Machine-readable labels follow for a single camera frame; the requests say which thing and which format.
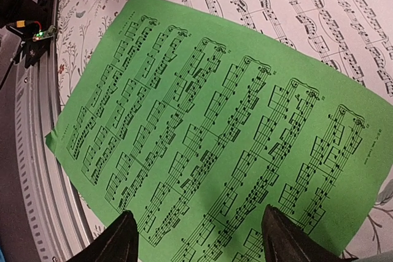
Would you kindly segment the green sheet music page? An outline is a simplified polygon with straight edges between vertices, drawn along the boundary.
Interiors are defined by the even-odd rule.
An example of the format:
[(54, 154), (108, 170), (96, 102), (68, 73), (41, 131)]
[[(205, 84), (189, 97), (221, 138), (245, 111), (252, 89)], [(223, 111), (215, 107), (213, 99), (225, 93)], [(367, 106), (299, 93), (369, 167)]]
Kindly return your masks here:
[(392, 166), (392, 106), (233, 22), (129, 0), (46, 137), (105, 225), (134, 214), (143, 261), (263, 261), (278, 207), (341, 253)]

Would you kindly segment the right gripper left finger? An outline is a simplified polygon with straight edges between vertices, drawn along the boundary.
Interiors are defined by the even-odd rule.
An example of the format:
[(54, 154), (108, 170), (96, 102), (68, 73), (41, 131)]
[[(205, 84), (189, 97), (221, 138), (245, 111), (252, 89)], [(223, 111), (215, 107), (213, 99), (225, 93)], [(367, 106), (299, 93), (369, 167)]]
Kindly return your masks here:
[(130, 210), (123, 211), (88, 247), (68, 261), (138, 261), (139, 233)]

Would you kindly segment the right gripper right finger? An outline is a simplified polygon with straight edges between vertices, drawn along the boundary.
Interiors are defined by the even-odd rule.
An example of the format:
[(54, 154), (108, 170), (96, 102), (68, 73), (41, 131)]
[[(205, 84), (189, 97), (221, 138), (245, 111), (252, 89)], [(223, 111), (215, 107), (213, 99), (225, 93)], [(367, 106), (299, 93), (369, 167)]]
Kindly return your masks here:
[(344, 260), (313, 241), (277, 207), (266, 206), (261, 229), (266, 261), (341, 262)]

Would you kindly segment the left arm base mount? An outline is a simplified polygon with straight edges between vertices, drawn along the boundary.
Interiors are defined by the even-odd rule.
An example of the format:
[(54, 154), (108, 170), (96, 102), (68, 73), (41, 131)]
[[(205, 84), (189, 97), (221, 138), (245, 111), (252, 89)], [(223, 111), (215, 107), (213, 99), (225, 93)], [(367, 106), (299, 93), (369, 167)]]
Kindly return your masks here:
[(25, 59), (25, 68), (36, 64), (55, 37), (55, 0), (1, 0), (1, 27), (24, 43), (12, 63)]

